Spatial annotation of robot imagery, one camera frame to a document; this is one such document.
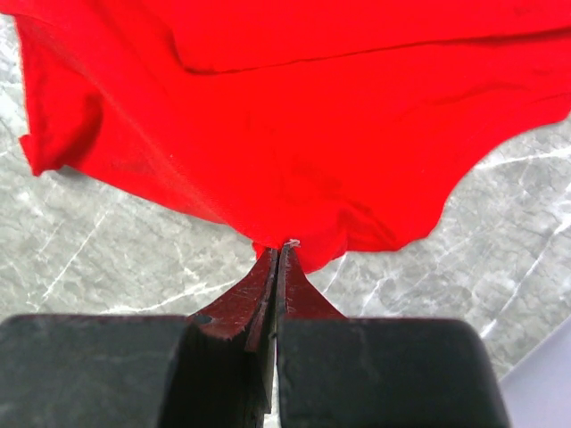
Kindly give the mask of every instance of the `table surface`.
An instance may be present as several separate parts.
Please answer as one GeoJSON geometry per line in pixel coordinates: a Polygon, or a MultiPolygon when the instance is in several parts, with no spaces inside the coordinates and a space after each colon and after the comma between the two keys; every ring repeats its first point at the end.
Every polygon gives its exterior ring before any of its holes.
{"type": "MultiPolygon", "coordinates": [[[[250,242],[228,227],[87,177],[31,176],[18,143],[22,96],[18,39],[0,16],[0,320],[189,314],[250,269],[250,242]]],[[[310,280],[347,316],[467,320],[501,376],[571,314],[570,248],[567,120],[476,165],[427,239],[397,253],[349,253],[310,280]]]]}

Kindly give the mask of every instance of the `red fabric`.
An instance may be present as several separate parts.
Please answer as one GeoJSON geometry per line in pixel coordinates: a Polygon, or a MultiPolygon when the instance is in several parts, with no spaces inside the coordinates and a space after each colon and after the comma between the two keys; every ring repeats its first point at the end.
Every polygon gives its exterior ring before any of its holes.
{"type": "Polygon", "coordinates": [[[462,176],[571,109],[568,0],[0,0],[34,174],[70,165],[305,270],[427,236],[462,176]]]}

